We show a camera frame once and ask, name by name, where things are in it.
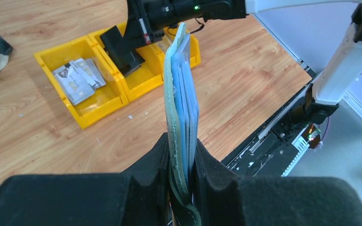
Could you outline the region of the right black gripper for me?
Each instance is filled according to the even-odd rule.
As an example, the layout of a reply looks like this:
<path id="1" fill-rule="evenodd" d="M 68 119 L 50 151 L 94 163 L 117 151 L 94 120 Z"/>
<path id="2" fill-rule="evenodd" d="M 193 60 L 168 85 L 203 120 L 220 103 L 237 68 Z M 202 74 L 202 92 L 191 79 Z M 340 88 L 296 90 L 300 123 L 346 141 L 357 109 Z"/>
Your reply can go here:
<path id="1" fill-rule="evenodd" d="M 201 16 L 203 3 L 199 0 L 128 0 L 127 6 L 124 34 L 114 26 L 100 36 L 117 68 L 122 55 L 161 41 L 164 28 Z"/>

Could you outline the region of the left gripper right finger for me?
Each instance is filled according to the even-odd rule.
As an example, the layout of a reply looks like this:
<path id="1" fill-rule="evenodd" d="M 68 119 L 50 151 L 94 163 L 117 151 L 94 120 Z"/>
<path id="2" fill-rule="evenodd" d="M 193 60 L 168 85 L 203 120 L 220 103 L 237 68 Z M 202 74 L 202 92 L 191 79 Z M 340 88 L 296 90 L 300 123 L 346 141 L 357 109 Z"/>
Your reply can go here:
<path id="1" fill-rule="evenodd" d="M 362 201 L 342 179 L 239 176 L 201 142 L 195 163 L 204 226 L 362 226 Z"/>

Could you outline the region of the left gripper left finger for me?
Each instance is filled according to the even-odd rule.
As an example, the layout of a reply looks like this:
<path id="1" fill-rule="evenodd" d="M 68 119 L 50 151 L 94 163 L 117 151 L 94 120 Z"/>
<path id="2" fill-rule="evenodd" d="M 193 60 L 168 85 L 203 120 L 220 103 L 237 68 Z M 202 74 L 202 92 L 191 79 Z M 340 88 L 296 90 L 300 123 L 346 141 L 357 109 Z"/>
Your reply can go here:
<path id="1" fill-rule="evenodd" d="M 11 176 L 0 185 L 0 226 L 165 226 L 168 164 L 164 133 L 119 173 Z"/>

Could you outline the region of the green card holder wallet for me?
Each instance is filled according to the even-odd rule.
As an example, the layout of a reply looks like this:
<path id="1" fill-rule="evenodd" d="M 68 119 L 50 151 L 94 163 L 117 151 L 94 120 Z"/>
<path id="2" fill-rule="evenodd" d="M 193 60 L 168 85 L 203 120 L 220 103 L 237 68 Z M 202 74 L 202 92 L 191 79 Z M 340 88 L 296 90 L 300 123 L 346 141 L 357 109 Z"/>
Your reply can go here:
<path id="1" fill-rule="evenodd" d="M 199 104 L 190 68 L 191 34 L 180 23 L 164 59 L 164 104 L 169 142 L 170 204 L 174 225 L 200 226 L 194 206 L 193 167 L 197 151 Z"/>

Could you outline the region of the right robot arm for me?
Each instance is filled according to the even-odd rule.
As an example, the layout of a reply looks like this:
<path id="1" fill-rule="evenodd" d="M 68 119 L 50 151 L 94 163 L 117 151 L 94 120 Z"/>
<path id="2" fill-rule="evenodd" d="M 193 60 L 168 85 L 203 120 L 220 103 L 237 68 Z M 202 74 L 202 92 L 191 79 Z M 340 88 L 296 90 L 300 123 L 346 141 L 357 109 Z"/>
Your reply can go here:
<path id="1" fill-rule="evenodd" d="M 117 26 L 101 35 L 109 57 L 123 74 L 143 63 L 138 48 L 157 43 L 165 28 L 184 21 L 243 19 L 254 15 L 293 53 L 314 64 L 320 50 L 330 55 L 304 103 L 288 114 L 291 125 L 322 123 L 339 106 L 351 83 L 362 73 L 362 0 L 348 16 L 345 0 L 129 0 L 125 31 Z"/>

